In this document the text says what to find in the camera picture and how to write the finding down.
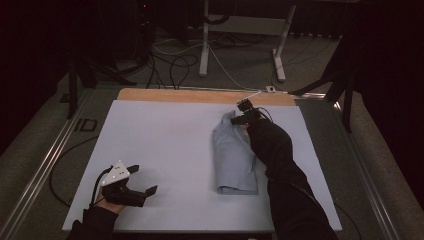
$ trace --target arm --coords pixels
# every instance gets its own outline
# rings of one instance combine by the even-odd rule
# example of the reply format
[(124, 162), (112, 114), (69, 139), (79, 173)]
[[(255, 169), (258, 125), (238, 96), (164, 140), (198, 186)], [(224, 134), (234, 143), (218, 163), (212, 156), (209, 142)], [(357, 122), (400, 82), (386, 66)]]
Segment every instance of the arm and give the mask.
[(94, 207), (84, 210), (82, 223), (77, 220), (73, 223), (67, 240), (112, 239), (115, 221), (125, 206), (107, 202), (101, 193), (97, 199), (101, 200)]
[(306, 175), (293, 161), (290, 136), (260, 119), (247, 128), (252, 150), (266, 165), (271, 215), (279, 239), (337, 239), (313, 198)]

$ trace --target metal stand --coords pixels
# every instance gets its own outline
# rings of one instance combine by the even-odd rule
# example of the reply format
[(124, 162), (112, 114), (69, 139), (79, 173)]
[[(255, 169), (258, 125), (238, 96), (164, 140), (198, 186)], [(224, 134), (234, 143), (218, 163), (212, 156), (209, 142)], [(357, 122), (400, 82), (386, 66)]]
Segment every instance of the metal stand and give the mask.
[[(267, 19), (267, 18), (252, 18), (231, 16), (228, 21), (219, 25), (210, 25), (207, 22), (203, 23), (203, 48), (200, 59), (199, 75), (206, 77), (208, 74), (208, 33), (209, 31), (219, 32), (234, 32), (234, 33), (251, 33), (251, 34), (267, 34), (277, 35), (281, 37), (280, 44), (277, 49), (273, 49), (272, 56), (277, 71), (277, 80), (281, 83), (286, 81), (283, 64), (281, 61), (281, 53), (289, 33), (290, 25), (296, 6), (290, 6), (289, 13), (286, 19)], [(220, 18), (222, 16), (209, 15), (209, 0), (205, 0), (205, 17)]]

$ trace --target light blue cloth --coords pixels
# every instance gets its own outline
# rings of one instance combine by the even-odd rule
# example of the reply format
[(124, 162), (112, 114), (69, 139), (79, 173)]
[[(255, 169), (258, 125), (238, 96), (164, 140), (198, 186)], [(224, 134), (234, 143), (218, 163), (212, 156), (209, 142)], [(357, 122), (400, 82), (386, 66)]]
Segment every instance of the light blue cloth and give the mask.
[(232, 125), (235, 111), (224, 114), (212, 134), (217, 191), (220, 194), (257, 195), (255, 154), (240, 125)]

